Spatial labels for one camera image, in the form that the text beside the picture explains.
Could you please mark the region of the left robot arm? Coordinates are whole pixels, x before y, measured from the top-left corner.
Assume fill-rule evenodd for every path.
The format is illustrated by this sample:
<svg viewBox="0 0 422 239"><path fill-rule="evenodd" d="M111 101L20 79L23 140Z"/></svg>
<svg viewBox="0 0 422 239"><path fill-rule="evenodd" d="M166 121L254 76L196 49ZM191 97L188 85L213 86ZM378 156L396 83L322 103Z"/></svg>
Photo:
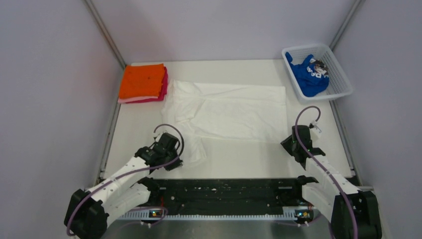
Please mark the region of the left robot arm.
<svg viewBox="0 0 422 239"><path fill-rule="evenodd" d="M159 201L158 187L149 175L158 169L182 166L185 141L181 134L162 133L150 146L139 148L114 174L71 196L64 219L68 236L99 239L119 217L139 205Z"/></svg>

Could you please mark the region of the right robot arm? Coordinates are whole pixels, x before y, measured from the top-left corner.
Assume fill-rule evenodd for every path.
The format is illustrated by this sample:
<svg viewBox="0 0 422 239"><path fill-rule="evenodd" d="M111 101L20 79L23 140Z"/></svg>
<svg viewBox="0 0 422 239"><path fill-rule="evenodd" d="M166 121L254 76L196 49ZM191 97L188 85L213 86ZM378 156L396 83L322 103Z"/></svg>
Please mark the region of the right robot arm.
<svg viewBox="0 0 422 239"><path fill-rule="evenodd" d="M353 185L329 163L322 149L313 147L307 125L293 126L281 145L306 172L292 191L296 204L309 202L316 207L329 221L335 239L382 238L375 194Z"/></svg>

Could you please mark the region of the white t-shirt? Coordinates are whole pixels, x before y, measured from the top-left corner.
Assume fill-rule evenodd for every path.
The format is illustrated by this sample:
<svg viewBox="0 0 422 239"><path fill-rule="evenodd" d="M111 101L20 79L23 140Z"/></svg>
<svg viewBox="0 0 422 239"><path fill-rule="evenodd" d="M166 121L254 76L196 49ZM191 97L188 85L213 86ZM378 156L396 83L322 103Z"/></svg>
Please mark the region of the white t-shirt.
<svg viewBox="0 0 422 239"><path fill-rule="evenodd" d="M172 80L161 114L184 137L189 167L208 160L208 140L277 143L288 134L283 86Z"/></svg>

